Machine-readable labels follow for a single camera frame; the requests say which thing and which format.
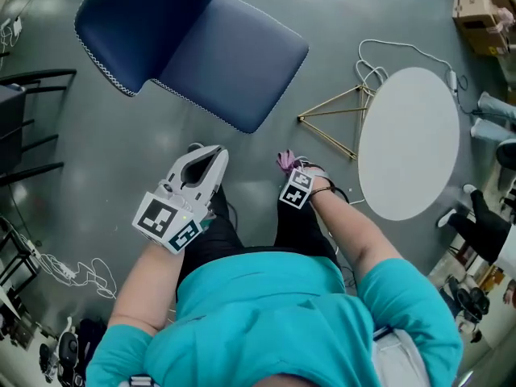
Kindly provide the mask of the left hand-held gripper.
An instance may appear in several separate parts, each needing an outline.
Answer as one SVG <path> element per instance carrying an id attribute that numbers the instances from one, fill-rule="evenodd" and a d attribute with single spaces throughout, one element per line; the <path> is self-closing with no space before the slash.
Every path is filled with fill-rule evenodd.
<path id="1" fill-rule="evenodd" d="M 215 215 L 210 200 L 218 191 L 229 162 L 220 145 L 192 144 L 162 179 L 144 195 L 132 226 L 172 254 L 184 250 L 207 231 Z"/>

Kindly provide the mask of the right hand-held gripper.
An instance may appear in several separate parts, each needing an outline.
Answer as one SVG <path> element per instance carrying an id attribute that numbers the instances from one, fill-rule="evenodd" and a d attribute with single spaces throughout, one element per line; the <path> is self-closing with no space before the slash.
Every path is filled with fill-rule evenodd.
<path id="1" fill-rule="evenodd" d="M 295 209 L 301 209 L 314 188 L 316 177 L 330 180 L 327 172 L 318 165 L 306 160 L 298 161 L 289 172 L 287 182 L 280 192 L 279 201 Z"/>

